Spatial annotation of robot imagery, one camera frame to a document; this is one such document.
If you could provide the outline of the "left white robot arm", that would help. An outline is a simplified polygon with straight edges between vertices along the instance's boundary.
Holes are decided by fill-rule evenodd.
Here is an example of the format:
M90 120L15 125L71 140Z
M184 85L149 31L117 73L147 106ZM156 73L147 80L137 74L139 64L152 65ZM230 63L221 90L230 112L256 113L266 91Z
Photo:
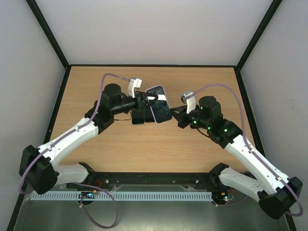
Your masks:
M68 131L37 148L30 145L23 150L19 174L19 191L44 194L56 185L83 183L89 167L79 163L61 166L59 163L82 143L96 137L114 123L114 116L141 110L166 99L163 94L148 94L130 90L130 96L118 84L108 84L100 89L98 100L77 124Z

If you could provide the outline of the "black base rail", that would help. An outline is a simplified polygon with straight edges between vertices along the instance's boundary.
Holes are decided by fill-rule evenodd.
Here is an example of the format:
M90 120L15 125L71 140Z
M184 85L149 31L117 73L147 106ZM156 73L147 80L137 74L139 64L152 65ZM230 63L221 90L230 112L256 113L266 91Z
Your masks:
M131 172L95 172L83 182L110 190L120 185L180 185L192 186L208 192L228 191L228 186L216 186L210 180L209 173L131 173Z

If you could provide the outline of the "black bare phone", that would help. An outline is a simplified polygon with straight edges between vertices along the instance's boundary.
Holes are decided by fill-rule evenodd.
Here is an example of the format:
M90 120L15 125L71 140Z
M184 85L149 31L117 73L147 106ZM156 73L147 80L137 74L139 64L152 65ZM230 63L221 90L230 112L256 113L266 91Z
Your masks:
M131 112L131 116L133 125L143 125L145 123L143 111L134 110Z

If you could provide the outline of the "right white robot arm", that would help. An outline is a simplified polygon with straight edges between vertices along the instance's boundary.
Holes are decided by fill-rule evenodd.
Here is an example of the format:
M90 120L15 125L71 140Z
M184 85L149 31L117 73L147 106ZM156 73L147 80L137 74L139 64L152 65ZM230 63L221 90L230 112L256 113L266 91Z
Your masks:
M303 187L297 177L289 177L277 169L247 139L235 123L224 119L220 103L213 96L205 96L186 106L171 109L178 127L204 128L209 138L222 149L235 156L253 175L236 172L220 163L210 171L210 184L214 188L229 186L258 202L271 218L279 219L296 202Z

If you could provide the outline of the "black metal frame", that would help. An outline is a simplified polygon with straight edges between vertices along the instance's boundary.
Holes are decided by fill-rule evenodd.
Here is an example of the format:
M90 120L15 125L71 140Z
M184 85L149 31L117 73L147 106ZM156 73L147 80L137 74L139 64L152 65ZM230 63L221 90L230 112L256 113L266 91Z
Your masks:
M50 137L51 137L51 132L52 129L54 127L54 123L55 123L55 119L56 116L58 114L58 110L60 108L60 102L62 100L63 94L64 94L64 90L66 87L66 83L68 80L68 74L71 70L71 67L73 67L72 64L69 64L67 59L65 58L64 53L62 52L59 43L57 42L55 36L53 35L43 13L41 12L37 2L35 0L28 0L27 4L29 6L29 8L31 9L33 15L35 16L37 22L39 23L40 27L42 28L42 30L45 33L45 36L47 37L49 43L51 44L52 48L54 49L56 55L58 56L58 59L60 60L60 62L62 63L64 69L65 69L65 73L64 73L64 77L63 80L61 82L61 86L59 89L59 93L56 99L56 103L55 106L53 108L53 112L51 115L51 119L48 125L48 129L46 131L46 135L45 135L45 141L47 141ZM238 86L239 86L239 90L241 93L241 97L244 103L244 107L246 110L246 115L248 117L248 122L250 125L250 129L252 131L252 135L253 135L253 139L255 141L255 144L257 145L257 149L259 151L261 151L262 154L264 154L264 148L259 136L259 132L257 129L257 125L256 125L256 121L255 121L255 116L253 115L252 112L252 107L250 105L249 99L248 99L248 95L247 95L247 91L245 89L244 86L244 81L241 75L241 69L243 68L245 62L247 61L248 57L250 56L250 54L252 53L253 49L255 48L255 46L257 45L259 39L261 38L263 32L265 31L265 29L267 28L269 22L271 21L272 17L274 16L274 14L276 13L276 11L278 10L279 6L281 4L280 0L274 0L272 1L272 3L270 4L268 10L266 11L264 17L262 18L262 21L260 22L257 30L255 31L253 37L251 38L248 46L246 47L243 55L241 56L239 62L237 65L232 65L231 68L234 69L235 75L236 75L236 79L238 82ZM210 68L210 67L214 67L214 68L227 68L229 67L228 65L187 65L187 64L117 64L116 67L188 67L188 68Z

